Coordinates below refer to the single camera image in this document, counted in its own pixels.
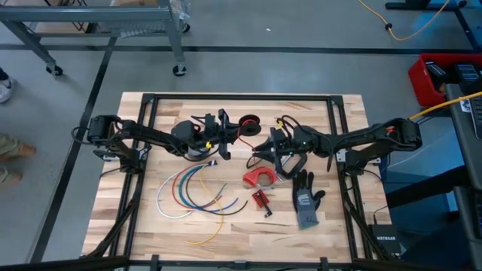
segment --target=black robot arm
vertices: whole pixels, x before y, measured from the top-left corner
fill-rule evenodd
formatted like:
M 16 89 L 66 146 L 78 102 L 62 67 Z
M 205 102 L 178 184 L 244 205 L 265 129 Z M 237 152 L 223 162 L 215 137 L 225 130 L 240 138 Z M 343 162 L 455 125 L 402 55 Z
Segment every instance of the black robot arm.
M 223 159 L 229 160 L 231 155 L 227 151 L 228 143 L 233 144 L 239 136 L 255 136 L 261 131 L 259 117 L 254 115 L 242 117 L 239 123 L 230 123 L 224 109 L 220 109 L 218 118 L 219 123 L 211 114 L 193 117 L 204 125 L 204 130 L 201 130 L 200 125 L 185 120 L 175 125 L 169 134 L 133 120 L 121 120 L 115 115 L 101 115 L 90 120 L 87 140 L 92 145 L 106 147 L 108 151 L 94 151 L 98 156 L 118 157 L 122 172 L 136 174 L 141 169 L 143 153 L 127 147 L 123 143 L 124 139 L 135 139 L 161 146 L 170 154 L 191 161 L 205 159 L 210 155 L 210 149 L 218 145 L 216 151 Z
M 293 120 L 296 126 L 291 125 L 286 118 Z M 415 151 L 422 146 L 418 124 L 402 118 L 343 135 L 323 134 L 312 127 L 300 125 L 289 116 L 280 118 L 279 123 L 282 128 L 271 128 L 270 137 L 254 148 L 253 156 L 274 163 L 276 171 L 286 178 L 293 178 L 303 168 L 307 153 L 311 152 L 318 157 L 329 157 L 328 170 L 331 159 L 336 154 L 337 160 L 345 163 L 345 170 L 349 174 L 360 175 L 371 160 L 393 151 Z M 287 127 L 292 128 L 293 135 Z M 360 151 L 347 150 L 370 143 L 373 144 Z M 300 160 L 290 172 L 286 172 L 282 168 L 281 158 L 294 154 L 300 154 Z

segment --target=cart wheel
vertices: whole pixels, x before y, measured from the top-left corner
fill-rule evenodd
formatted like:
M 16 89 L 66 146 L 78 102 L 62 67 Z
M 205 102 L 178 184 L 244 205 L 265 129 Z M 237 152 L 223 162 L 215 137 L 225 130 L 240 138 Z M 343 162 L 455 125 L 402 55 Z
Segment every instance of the cart wheel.
M 181 77 L 186 74 L 186 67 L 183 67 L 181 71 L 179 71 L 179 66 L 175 65 L 174 68 L 172 68 L 172 73 L 177 76 Z
M 45 68 L 45 70 L 53 76 L 63 75 L 63 70 L 59 66 L 55 66 L 55 68 L 53 69 L 53 72 L 52 72 L 52 69 L 50 69 L 49 67 Z
M 187 32 L 189 32 L 189 30 L 191 30 L 191 26 L 189 25 L 189 23 L 184 24 L 184 28 L 183 28 L 182 32 L 187 33 Z

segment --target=shoe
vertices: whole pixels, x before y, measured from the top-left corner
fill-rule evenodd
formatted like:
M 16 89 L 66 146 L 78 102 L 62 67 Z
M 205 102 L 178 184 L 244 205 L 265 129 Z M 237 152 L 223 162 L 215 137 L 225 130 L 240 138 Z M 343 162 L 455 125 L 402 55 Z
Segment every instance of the shoe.
M 0 155 L 0 162 L 10 161 L 18 157 L 31 157 L 37 152 L 37 149 L 30 145 L 22 144 L 18 153 L 15 155 Z
M 12 78 L 8 79 L 8 85 L 0 84 L 0 103 L 4 103 L 12 97 L 12 93 L 15 89 L 15 80 Z
M 22 175 L 19 172 L 9 172 L 7 178 L 0 183 L 0 190 L 8 190 L 22 181 Z
M 34 146 L 22 144 L 20 147 L 17 157 L 31 157 L 37 152 L 37 149 Z

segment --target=black metal frame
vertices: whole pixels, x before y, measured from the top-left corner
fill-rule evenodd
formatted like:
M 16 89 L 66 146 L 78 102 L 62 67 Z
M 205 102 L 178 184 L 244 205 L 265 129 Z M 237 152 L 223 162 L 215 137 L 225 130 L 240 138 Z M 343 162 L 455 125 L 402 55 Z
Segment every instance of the black metal frame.
M 142 123 L 146 114 L 148 104 L 151 103 L 151 112 L 149 112 L 148 127 L 154 126 L 157 108 L 160 100 L 164 99 L 205 99 L 205 100 L 289 100 L 289 101 L 320 101 L 327 102 L 328 119 L 330 121 L 331 133 L 337 133 L 337 124 L 334 116 L 334 104 L 338 107 L 340 114 L 340 122 L 343 133 L 348 132 L 348 123 L 346 120 L 345 109 L 342 96 L 317 96 L 317 95 L 212 95 L 212 94 L 153 94 L 146 93 L 142 97 L 141 108 L 139 110 L 138 123 Z M 133 147 L 139 146 L 138 141 L 133 142 Z M 149 148 L 148 143 L 144 144 L 144 148 Z M 249 268 L 314 268 L 317 270 L 328 269 L 359 269 L 359 270 L 385 270 L 388 266 L 399 270 L 422 270 L 429 269 L 425 266 L 415 266 L 413 264 L 392 260 L 387 255 L 384 248 L 376 241 L 374 236 L 365 223 L 365 213 L 363 210 L 362 197 L 358 185 L 358 179 L 351 177 L 353 185 L 353 196 L 355 204 L 349 198 L 349 191 L 346 188 L 346 176 L 343 173 L 343 164 L 337 162 L 337 172 L 340 181 L 340 191 L 343 200 L 343 213 L 346 223 L 346 234 L 349 242 L 349 252 L 352 263 L 329 263 L 326 257 L 320 257 L 319 262 L 313 263 L 285 263 L 285 262 L 248 262 L 244 260 L 238 261 L 192 261 L 192 260 L 159 260 L 159 255 L 153 255 L 151 260 L 129 260 L 133 238 L 136 228 L 136 219 L 139 211 L 139 203 L 141 199 L 142 186 L 145 177 L 145 166 L 148 154 L 145 154 L 141 160 L 142 171 L 138 174 L 136 187 L 132 199 L 128 202 L 129 190 L 132 184 L 133 175 L 126 174 L 124 186 L 117 211 L 117 219 L 105 241 L 87 256 L 77 260 L 61 260 L 45 263 L 30 263 L 14 266 L 0 266 L 1 270 L 96 270 L 124 267 L 128 270 L 130 266 L 150 266 L 152 271 L 159 271 L 162 266 L 195 266 L 195 267 L 228 267 L 232 269 L 249 269 Z M 130 215 L 130 222 L 127 229 L 126 244 L 121 256 L 117 256 L 118 240 L 120 237 L 119 229 L 124 225 L 127 217 Z M 361 237 L 365 258 L 358 257 L 356 248 L 355 233 L 353 230 L 352 220 L 355 220 L 361 229 Z M 108 257 L 102 257 L 110 246 Z M 378 260 L 373 260 L 372 250 L 377 254 Z
M 400 2 L 390 2 L 385 3 L 385 8 L 387 10 L 402 10 L 402 11 L 438 11 L 441 9 L 442 4 L 430 4 L 432 0 L 418 0 L 417 2 L 414 0 L 405 0 L 405 3 Z M 450 3 L 445 7 L 444 11 L 452 11 L 456 16 L 457 20 L 460 23 L 460 26 L 464 30 L 465 36 L 470 42 L 470 45 L 474 49 L 475 52 L 480 53 L 482 48 L 477 42 L 477 39 L 474 36 L 474 33 L 471 31 L 470 26 L 468 26 L 467 21 L 464 18 L 464 15 L 460 11 L 460 8 L 454 0 L 451 0 Z

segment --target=glove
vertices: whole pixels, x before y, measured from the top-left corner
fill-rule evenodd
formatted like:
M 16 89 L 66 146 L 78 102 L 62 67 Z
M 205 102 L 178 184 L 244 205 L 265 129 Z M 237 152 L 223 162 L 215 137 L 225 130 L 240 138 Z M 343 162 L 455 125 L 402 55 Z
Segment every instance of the glove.
M 305 169 L 293 178 L 293 206 L 297 213 L 300 229 L 307 229 L 319 224 L 316 210 L 320 206 L 321 199 L 326 192 L 320 190 L 313 196 L 311 189 L 314 178 L 313 172 L 307 174 Z

